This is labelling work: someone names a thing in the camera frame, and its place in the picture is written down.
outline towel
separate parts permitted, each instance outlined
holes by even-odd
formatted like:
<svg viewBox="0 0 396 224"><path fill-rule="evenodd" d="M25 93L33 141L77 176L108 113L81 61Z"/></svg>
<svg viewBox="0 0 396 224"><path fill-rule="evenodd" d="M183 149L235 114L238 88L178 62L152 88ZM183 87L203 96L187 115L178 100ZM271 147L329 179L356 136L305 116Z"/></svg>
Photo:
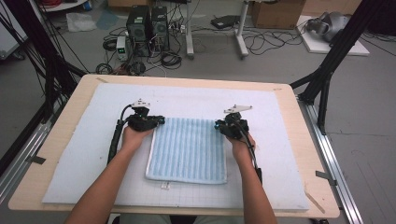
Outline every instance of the towel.
<svg viewBox="0 0 396 224"><path fill-rule="evenodd" d="M209 119L166 119L154 132L146 178L225 184L224 137L214 125Z"/></svg>

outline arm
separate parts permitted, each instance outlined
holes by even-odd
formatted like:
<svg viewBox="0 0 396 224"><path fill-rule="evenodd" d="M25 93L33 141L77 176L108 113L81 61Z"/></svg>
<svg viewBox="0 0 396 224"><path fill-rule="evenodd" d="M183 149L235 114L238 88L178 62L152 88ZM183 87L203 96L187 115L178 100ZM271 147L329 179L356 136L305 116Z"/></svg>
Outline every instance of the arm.
<svg viewBox="0 0 396 224"><path fill-rule="evenodd" d="M248 146L244 142L228 139L233 144L233 157L241 172L245 223L276 223L274 211L252 165ZM255 145L250 135L249 140Z"/></svg>
<svg viewBox="0 0 396 224"><path fill-rule="evenodd" d="M85 191L65 223L106 222L132 156L140 148L144 137L152 132L139 133L130 127L124 128L120 152Z"/></svg>

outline blue towel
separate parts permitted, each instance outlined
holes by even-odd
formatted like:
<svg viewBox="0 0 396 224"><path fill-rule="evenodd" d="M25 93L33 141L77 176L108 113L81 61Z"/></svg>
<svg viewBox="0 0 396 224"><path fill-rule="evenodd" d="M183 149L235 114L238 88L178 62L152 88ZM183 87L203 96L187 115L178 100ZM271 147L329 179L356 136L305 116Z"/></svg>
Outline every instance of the blue towel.
<svg viewBox="0 0 396 224"><path fill-rule="evenodd" d="M223 136L214 120L166 119L155 131L146 177L162 181L225 184Z"/></svg>

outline cardboard box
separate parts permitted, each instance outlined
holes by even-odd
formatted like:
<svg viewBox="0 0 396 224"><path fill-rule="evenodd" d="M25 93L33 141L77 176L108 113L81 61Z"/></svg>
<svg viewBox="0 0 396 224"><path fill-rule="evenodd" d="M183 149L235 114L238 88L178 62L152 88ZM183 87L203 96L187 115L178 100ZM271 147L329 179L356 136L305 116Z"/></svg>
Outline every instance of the cardboard box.
<svg viewBox="0 0 396 224"><path fill-rule="evenodd" d="M131 7L133 5L152 5L152 0L107 0L110 7Z"/></svg>
<svg viewBox="0 0 396 224"><path fill-rule="evenodd" d="M352 15L360 3L361 0L306 0L302 14L305 16L320 16L325 11L338 11Z"/></svg>
<svg viewBox="0 0 396 224"><path fill-rule="evenodd" d="M294 29L305 0L279 0L277 3L255 3L252 20L257 28Z"/></svg>

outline gray machine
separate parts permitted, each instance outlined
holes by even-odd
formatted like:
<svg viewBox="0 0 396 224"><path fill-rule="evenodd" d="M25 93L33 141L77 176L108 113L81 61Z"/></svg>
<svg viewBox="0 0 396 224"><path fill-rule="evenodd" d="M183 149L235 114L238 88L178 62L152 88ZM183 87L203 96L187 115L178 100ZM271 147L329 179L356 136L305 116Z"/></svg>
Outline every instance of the gray machine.
<svg viewBox="0 0 396 224"><path fill-rule="evenodd" d="M325 41L331 43L332 39L346 27L348 21L349 18L340 12L325 12L319 18L309 20L306 30L315 31Z"/></svg>

